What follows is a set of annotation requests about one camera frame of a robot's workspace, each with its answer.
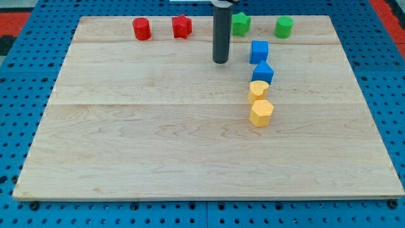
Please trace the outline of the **black rod mount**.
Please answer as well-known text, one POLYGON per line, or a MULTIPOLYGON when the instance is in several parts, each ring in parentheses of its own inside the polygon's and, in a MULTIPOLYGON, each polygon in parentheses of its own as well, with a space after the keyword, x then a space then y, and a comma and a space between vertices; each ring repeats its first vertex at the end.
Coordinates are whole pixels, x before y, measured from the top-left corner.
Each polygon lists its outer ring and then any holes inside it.
POLYGON ((216 7, 230 7, 239 4, 240 0, 211 0, 213 6, 216 7))

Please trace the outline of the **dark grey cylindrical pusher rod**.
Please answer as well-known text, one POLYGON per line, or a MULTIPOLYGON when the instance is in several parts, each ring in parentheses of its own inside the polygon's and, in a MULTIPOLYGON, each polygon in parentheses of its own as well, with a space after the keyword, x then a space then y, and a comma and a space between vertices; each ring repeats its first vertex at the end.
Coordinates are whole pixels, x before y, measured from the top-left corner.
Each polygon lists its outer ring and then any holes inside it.
POLYGON ((233 6, 213 6, 213 61, 217 64, 224 64, 228 61, 232 11, 233 6))

